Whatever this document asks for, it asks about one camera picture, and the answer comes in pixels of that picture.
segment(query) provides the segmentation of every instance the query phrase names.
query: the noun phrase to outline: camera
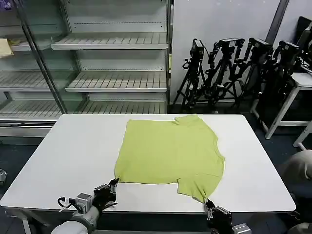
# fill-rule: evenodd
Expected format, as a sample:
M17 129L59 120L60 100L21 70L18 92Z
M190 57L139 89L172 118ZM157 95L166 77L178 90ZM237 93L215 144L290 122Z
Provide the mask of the camera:
M193 45L190 50L190 55L192 59L203 61L204 59L205 47L200 40L193 39Z

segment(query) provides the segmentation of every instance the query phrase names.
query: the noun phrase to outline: white shelf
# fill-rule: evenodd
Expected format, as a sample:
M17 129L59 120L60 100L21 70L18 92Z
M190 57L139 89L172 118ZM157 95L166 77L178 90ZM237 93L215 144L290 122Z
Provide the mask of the white shelf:
M52 80L57 89L65 87L72 71L52 71ZM41 71L0 72L1 92L49 92Z
M70 34L51 45L53 50L118 50L168 48L166 33Z
M12 36L8 38L11 42L18 42L17 44L11 44L12 51L31 51L29 43L25 36ZM35 42L40 50L51 49L51 43L53 39L51 35L36 36Z
M61 116L55 101L13 100L0 110L0 119L58 119Z
M68 92L166 92L166 72L83 71Z
M165 102L88 101L81 114L165 114Z

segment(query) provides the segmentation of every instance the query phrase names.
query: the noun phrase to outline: camera tripod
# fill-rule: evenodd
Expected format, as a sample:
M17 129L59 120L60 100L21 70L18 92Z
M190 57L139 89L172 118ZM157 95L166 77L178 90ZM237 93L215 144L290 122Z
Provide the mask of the camera tripod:
M205 47L202 45L201 41L194 39L193 46L190 51L190 55L192 56L190 61L183 65L184 69L188 69L188 72L177 91L177 96L174 99L173 106L175 106L176 101L180 95L183 96L183 101L181 105L181 110L189 111L192 107L195 106L196 103L200 102L208 102L208 107L213 109L216 103L225 98L225 95L229 92L231 93L235 100L238 99L238 95L236 92L235 82L238 81L242 74L246 70L246 63L249 55L245 55L244 59L240 59L239 55L241 52L241 48L243 47L244 39L224 39L216 42L214 44L214 49L211 53L209 53L208 64L210 68L206 71L208 75L207 79L205 79L203 70L202 70L202 61ZM231 59L232 54L235 52L234 64L232 65ZM215 67L215 57L219 50L222 51L222 59L219 61L218 65ZM226 82L222 85L224 74L229 68L230 76L229 82ZM219 71L218 76L215 82L212 84L213 78L216 73ZM199 87L199 76L202 77L203 84ZM187 82L187 86L185 92L182 90Z
M257 105L260 118L265 115L265 110L272 105L283 103L293 88L291 77L293 69L300 67L298 53L300 48L290 42L280 41L275 50L270 67L265 73L266 87L259 97Z
M248 47L245 53L245 60L252 53L250 60L246 64L245 70L250 67L247 78L241 84L241 94L231 108L239 108L241 101L246 97L252 96L252 99L258 98L262 84L264 83L265 71L272 66L273 47L261 39L249 38Z

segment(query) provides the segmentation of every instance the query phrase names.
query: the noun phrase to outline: t-shirt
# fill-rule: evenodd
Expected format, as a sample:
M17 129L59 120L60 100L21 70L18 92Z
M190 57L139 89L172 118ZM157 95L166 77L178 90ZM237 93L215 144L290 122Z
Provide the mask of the t-shirt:
M115 176L120 182L178 183L178 192L204 202L224 171L218 137L197 115L175 121L129 120Z

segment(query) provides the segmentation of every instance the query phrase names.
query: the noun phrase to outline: t-shirt sleeve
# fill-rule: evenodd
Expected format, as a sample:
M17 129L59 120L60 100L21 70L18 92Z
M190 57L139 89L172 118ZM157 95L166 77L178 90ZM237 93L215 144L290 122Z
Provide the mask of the t-shirt sleeve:
M204 203L216 189L221 178L215 175L201 174L178 179L178 193L191 196Z

